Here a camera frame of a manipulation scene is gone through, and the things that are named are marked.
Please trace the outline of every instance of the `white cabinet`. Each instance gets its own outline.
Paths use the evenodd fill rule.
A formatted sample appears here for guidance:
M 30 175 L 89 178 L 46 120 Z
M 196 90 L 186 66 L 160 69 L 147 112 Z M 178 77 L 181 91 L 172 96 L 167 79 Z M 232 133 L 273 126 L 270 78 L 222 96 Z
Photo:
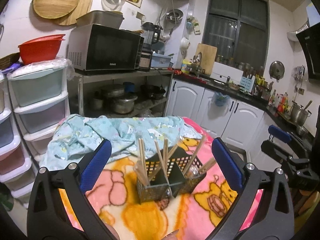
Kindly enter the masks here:
M 263 113 L 262 110 L 237 100 L 221 139 L 247 151 Z
M 206 130 L 210 130 L 212 136 L 221 137 L 229 118 L 232 114 L 232 109 L 236 100 L 230 98 L 224 106 L 216 106 L 214 102 L 215 92 L 212 90 L 205 90 L 196 123 Z
M 276 168 L 279 168 L 281 166 L 281 164 L 276 162 L 261 150 L 261 144 L 263 143 L 263 141 L 269 139 L 268 128 L 270 125 L 276 126 L 271 117 L 267 113 L 264 113 L 257 131 L 252 138 L 252 143 L 250 145 L 249 151 L 247 152 L 247 156 L 249 156 L 248 162 L 253 163 L 259 170 L 264 171 L 274 171 Z M 280 141 L 277 138 L 273 138 L 273 142 L 279 145 L 282 149 L 286 150 L 289 154 L 292 154 L 293 157 L 296 157 L 292 149 L 286 143 Z
M 172 80 L 166 115 L 185 116 L 195 121 L 203 93 L 203 87 Z

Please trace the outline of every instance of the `stainless steel shelf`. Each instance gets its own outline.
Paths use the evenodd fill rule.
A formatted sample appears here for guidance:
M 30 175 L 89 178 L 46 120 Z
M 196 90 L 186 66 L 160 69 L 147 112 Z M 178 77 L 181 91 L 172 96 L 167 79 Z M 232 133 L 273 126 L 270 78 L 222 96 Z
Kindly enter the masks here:
M 138 97 L 136 103 L 134 104 L 133 111 L 128 114 L 116 114 L 109 110 L 99 110 L 99 111 L 92 111 L 87 110 L 87 117 L 99 117 L 101 115 L 105 115 L 108 118 L 131 118 L 134 117 L 140 113 L 142 113 L 145 110 L 148 110 L 150 108 L 153 108 L 154 106 L 158 106 L 159 104 L 162 104 L 167 101 L 166 97 L 161 98 L 160 100 L 151 100 L 151 99 L 145 99 L 143 97 Z
M 76 73 L 76 77 L 82 77 L 83 83 L 93 83 L 99 81 L 106 81 L 106 80 L 113 80 L 113 79 L 123 79 L 123 78 L 134 78 L 134 77 L 146 77 L 146 76 L 156 76 L 160 75 L 169 75 L 172 74 L 173 71 L 171 70 L 150 70 L 149 72 L 144 71 L 134 71 L 134 72 L 125 72 L 125 73 L 114 73 L 114 74 L 104 74 L 104 75 L 92 75 L 92 76 L 85 76 L 79 73 Z

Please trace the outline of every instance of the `window pane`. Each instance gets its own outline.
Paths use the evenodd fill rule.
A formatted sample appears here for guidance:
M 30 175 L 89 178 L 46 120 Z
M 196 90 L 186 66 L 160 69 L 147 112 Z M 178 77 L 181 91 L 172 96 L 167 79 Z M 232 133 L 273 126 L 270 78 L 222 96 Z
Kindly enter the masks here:
M 267 27 L 267 4 L 261 0 L 241 0 L 241 19 L 251 25 Z
M 217 54 L 229 59 L 233 53 L 236 28 L 235 21 L 209 15 L 204 32 L 204 44 L 217 47 Z
M 237 18 L 239 12 L 239 0 L 212 0 L 210 12 Z
M 249 63 L 256 70 L 264 66 L 268 33 L 241 23 L 235 61 Z

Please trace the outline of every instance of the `cabinet handle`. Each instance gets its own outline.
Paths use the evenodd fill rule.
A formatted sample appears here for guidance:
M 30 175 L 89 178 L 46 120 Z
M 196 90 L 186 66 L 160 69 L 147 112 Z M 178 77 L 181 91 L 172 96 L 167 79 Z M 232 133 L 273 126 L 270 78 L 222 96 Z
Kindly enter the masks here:
M 237 109 L 238 109 L 239 103 L 237 103 L 236 109 L 234 111 L 234 113 L 236 113 Z
M 234 101 L 232 101 L 232 104 L 231 104 L 231 107 L 230 107 L 230 110 L 229 110 L 229 112 L 231 112 L 231 110 L 232 110 L 232 107 L 233 107 L 233 103 L 234 103 Z

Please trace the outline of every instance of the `red plastic basket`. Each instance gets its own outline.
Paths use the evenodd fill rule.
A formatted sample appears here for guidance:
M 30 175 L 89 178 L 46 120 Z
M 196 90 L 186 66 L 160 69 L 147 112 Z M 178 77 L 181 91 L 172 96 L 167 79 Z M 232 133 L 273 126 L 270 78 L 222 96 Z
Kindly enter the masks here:
M 34 62 L 55 59 L 64 39 L 49 39 L 33 42 L 25 42 L 19 45 L 20 56 L 24 65 Z
M 62 40 L 62 38 L 64 36 L 65 36 L 65 34 L 55 34 L 55 35 L 43 36 L 43 37 L 39 37 L 39 38 L 30 40 L 30 41 L 26 41 L 26 42 L 22 43 L 21 45 L 27 44 L 27 43 L 32 43 L 32 42 L 35 42 L 35 41 L 48 41 L 48 40 L 59 40 L 59 39 Z

